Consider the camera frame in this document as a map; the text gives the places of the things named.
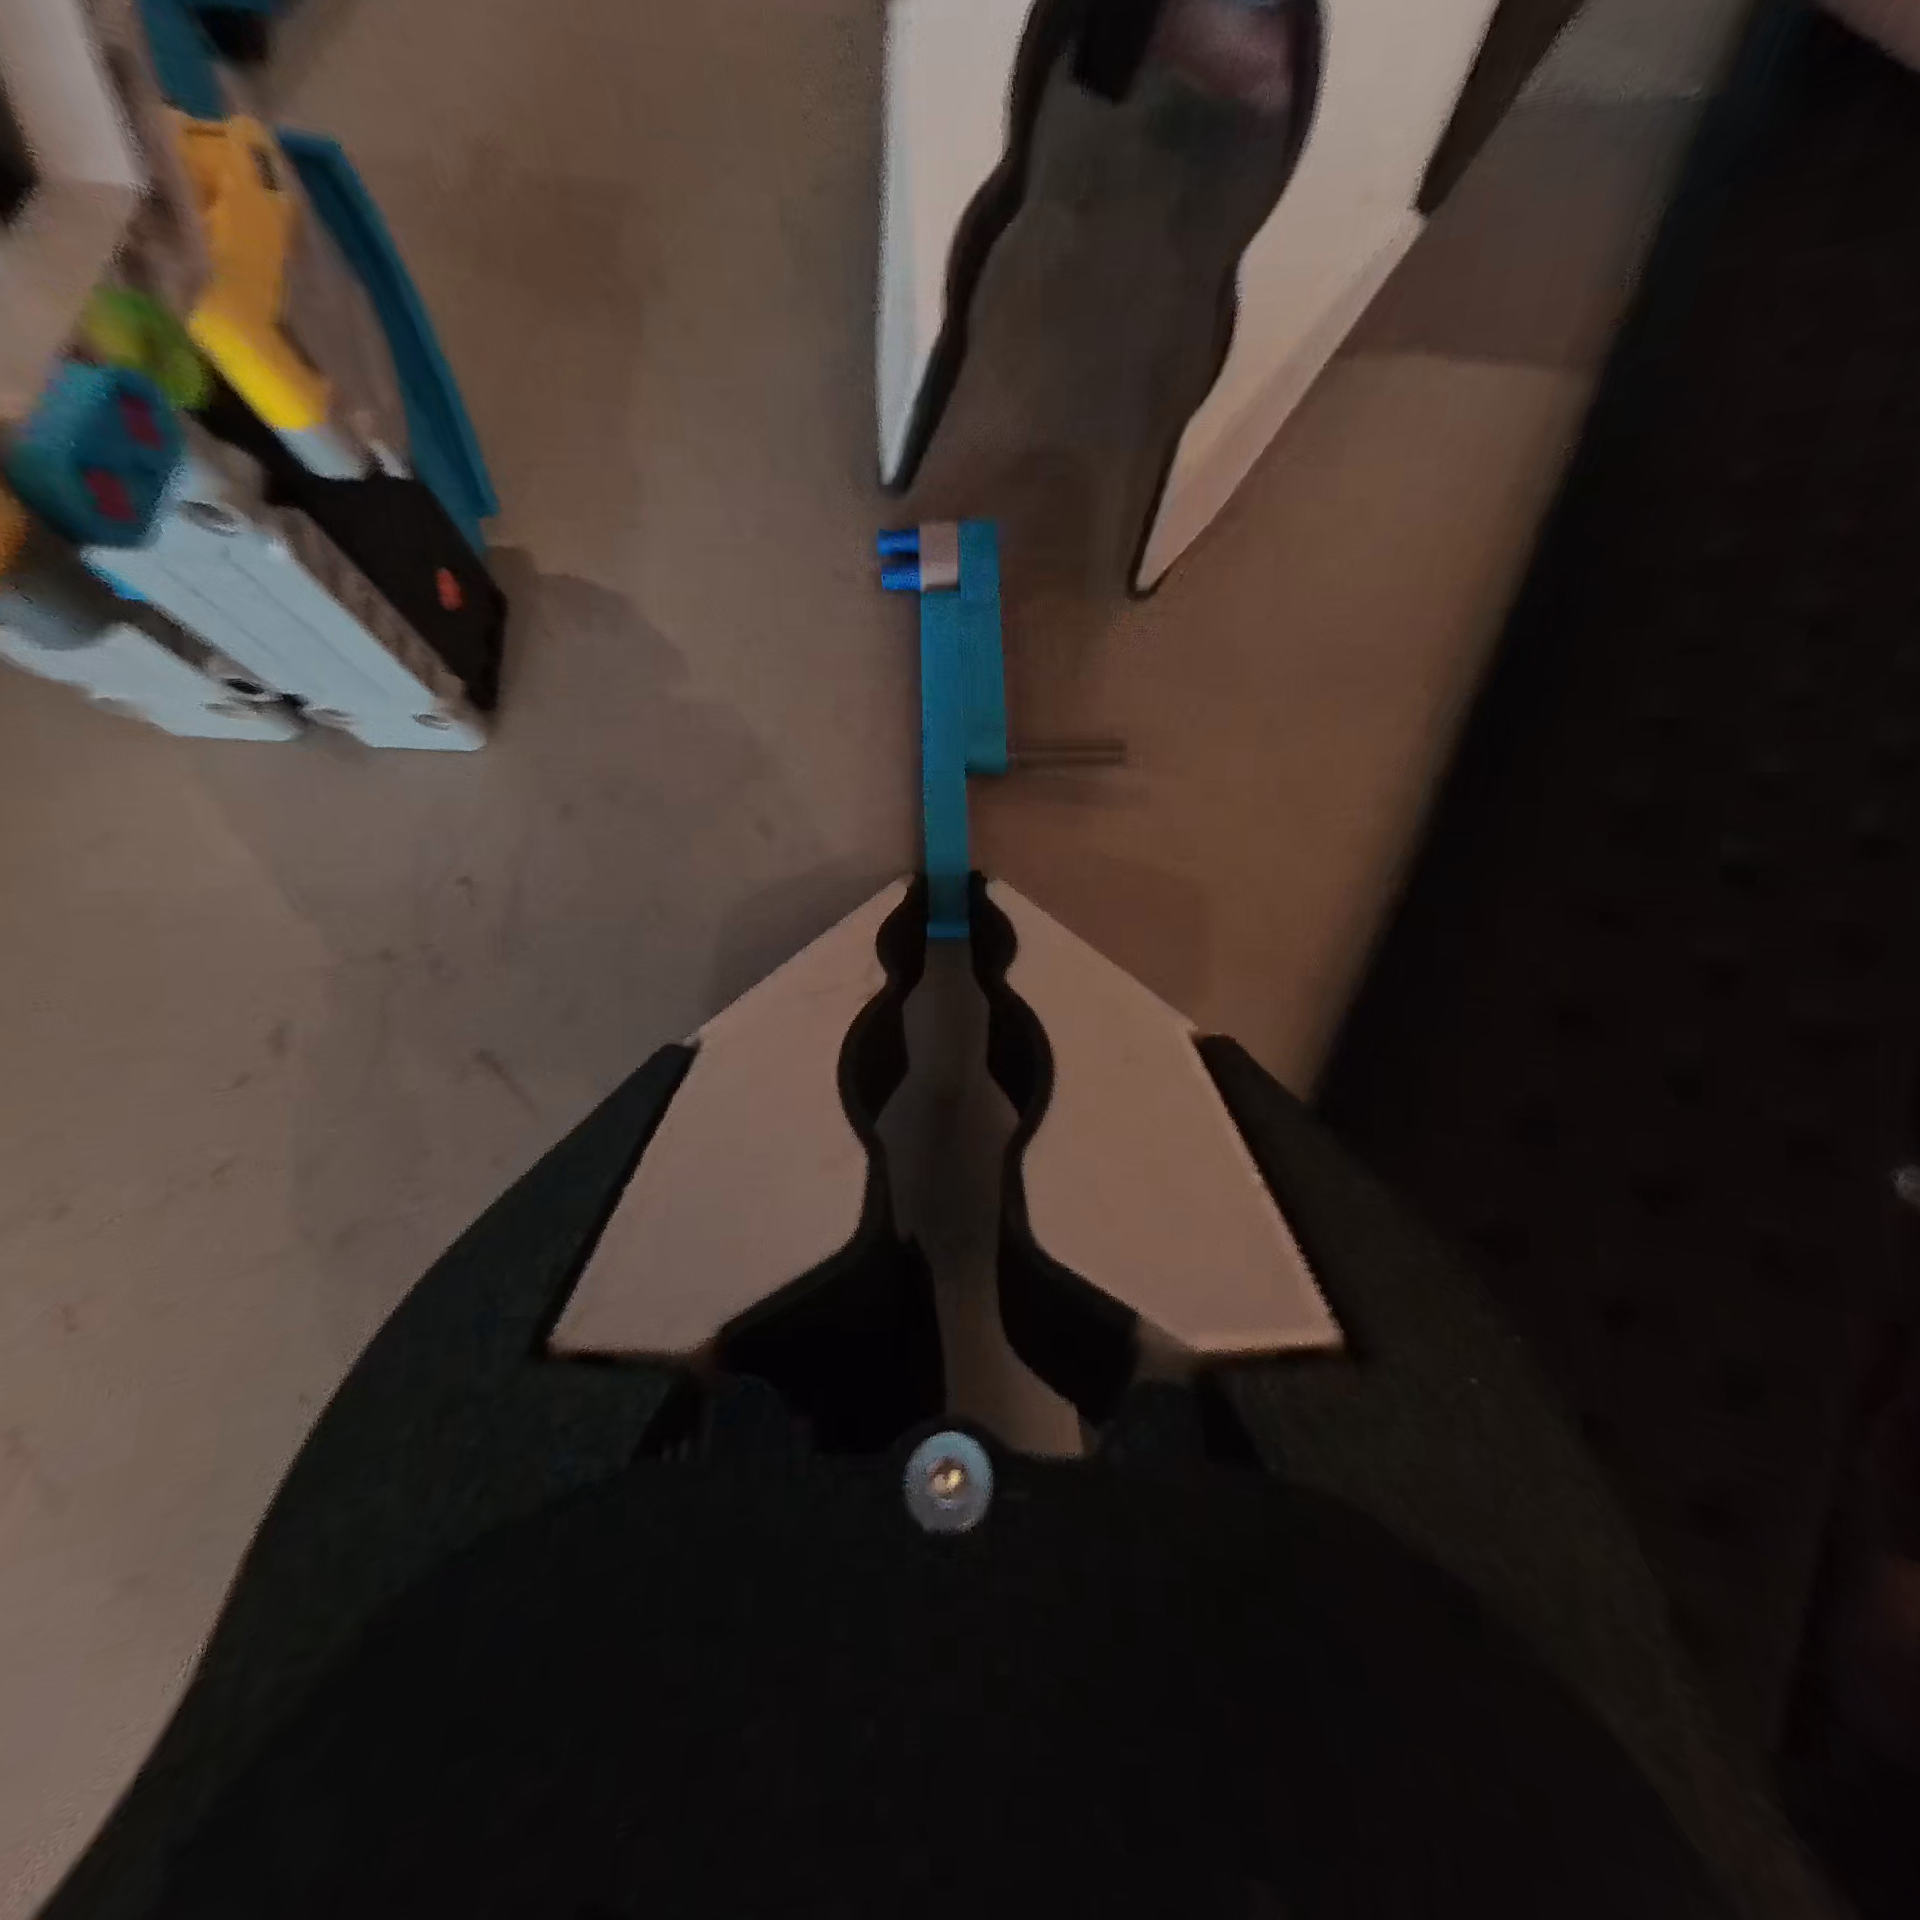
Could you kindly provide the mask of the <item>teal short beam with pins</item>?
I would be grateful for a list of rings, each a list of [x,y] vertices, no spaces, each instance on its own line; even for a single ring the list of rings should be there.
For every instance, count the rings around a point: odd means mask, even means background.
[[[924,520],[876,536],[880,588],[918,606],[924,787],[941,792],[1009,767],[1001,536],[989,518]]]

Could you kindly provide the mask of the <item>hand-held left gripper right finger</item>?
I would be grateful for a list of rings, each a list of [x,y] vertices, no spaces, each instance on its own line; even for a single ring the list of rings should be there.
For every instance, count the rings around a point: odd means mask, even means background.
[[[1015,1352],[1336,1352],[1197,1026],[1006,880],[972,877],[972,957],[1015,1108],[999,1188]]]

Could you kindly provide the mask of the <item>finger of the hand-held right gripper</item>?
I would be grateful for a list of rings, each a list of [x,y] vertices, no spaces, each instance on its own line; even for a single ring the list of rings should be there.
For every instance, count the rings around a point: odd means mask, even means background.
[[[1013,220],[1046,68],[1041,5],[889,2],[883,12],[876,292],[878,476],[910,492],[969,348],[989,252]]]
[[[1229,508],[1422,234],[1427,168],[1494,16],[1494,2],[1304,6],[1287,179],[1236,255],[1217,367],[1168,458],[1135,592]]]

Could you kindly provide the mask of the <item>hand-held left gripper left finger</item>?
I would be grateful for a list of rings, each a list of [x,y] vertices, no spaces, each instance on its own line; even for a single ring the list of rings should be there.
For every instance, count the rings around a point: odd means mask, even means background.
[[[549,1351],[693,1358],[852,1240],[871,1162],[839,1068],[904,901],[886,883],[693,1032]]]

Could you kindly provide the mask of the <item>blue grey toy robot model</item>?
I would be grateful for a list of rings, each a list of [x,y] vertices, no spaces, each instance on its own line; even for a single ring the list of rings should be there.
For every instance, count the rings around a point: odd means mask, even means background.
[[[475,752],[508,604],[439,334],[272,5],[1,5],[5,664],[171,735]]]

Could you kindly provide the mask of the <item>teal long holed beam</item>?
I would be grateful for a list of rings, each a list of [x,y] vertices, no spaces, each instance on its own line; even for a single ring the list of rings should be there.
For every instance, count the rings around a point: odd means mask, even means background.
[[[918,599],[921,872],[928,938],[969,938],[969,644],[959,589]]]

